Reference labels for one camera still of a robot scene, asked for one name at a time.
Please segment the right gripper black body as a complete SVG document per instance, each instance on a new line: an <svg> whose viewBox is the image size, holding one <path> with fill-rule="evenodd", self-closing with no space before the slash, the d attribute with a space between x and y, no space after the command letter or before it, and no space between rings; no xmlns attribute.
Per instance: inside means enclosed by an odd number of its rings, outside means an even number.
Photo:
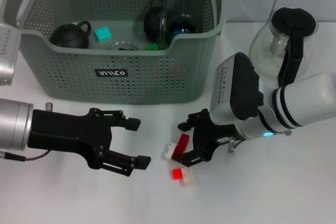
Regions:
<svg viewBox="0 0 336 224"><path fill-rule="evenodd" d="M215 150L223 145L219 140L234 137L241 140L234 124L216 125L210 118L208 109L192 114L194 124L193 159L208 162L212 159Z"/></svg>

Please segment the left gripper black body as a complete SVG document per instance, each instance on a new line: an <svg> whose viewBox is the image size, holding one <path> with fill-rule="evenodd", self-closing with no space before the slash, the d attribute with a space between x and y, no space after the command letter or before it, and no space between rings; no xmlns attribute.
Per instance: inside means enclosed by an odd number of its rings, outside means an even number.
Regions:
<svg viewBox="0 0 336 224"><path fill-rule="evenodd" d="M101 169L109 154L111 126L101 111L69 114L34 110L27 146L47 151L76 153L92 169Z"/></svg>

